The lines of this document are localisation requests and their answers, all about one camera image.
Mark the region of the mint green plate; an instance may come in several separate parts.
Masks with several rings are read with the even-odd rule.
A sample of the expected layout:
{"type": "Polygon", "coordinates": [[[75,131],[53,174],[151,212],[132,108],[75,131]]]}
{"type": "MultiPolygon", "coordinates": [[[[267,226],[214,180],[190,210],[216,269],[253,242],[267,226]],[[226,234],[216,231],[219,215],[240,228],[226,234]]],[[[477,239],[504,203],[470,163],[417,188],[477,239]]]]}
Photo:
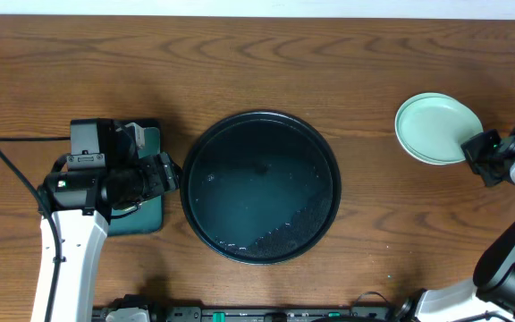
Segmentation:
{"type": "Polygon", "coordinates": [[[412,97],[409,97],[407,100],[405,100],[399,107],[399,109],[396,112],[395,118],[394,118],[394,130],[395,135],[397,138],[397,141],[401,145],[401,147],[405,150],[406,153],[417,159],[419,162],[429,164],[429,165],[449,165],[453,164],[452,160],[442,160],[442,159],[435,159],[426,155],[423,155],[419,152],[417,152],[404,138],[403,136],[403,129],[401,124],[401,118],[404,111],[413,103],[427,98],[447,98],[453,100],[453,97],[450,97],[448,95],[445,95],[443,93],[438,92],[423,92],[419,93],[417,95],[414,95],[412,97]]]}
{"type": "Polygon", "coordinates": [[[477,115],[455,98],[419,100],[404,111],[401,124],[417,152],[454,164],[465,160],[460,145],[484,131],[477,115]]]}

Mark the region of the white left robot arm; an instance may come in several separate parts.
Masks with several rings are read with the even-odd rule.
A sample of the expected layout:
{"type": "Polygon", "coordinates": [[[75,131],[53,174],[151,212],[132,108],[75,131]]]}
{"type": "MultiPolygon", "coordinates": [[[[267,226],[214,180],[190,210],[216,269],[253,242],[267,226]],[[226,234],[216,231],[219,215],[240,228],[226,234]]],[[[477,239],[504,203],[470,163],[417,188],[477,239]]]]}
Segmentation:
{"type": "Polygon", "coordinates": [[[42,254],[31,318],[89,321],[106,239],[147,234],[163,223],[163,196],[180,167],[165,152],[93,167],[96,155],[66,155],[38,188],[42,254]]]}

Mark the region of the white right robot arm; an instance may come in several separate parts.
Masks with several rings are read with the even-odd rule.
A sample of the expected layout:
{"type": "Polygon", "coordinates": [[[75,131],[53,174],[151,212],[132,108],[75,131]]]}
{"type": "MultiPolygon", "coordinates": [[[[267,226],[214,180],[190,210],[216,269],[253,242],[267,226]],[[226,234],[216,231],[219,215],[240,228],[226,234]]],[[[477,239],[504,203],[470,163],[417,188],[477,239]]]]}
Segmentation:
{"type": "MultiPolygon", "coordinates": [[[[488,187],[515,185],[515,130],[479,133],[460,144],[474,174],[488,187]]],[[[515,221],[484,252],[471,279],[405,301],[394,321],[515,321],[515,221]]]]}

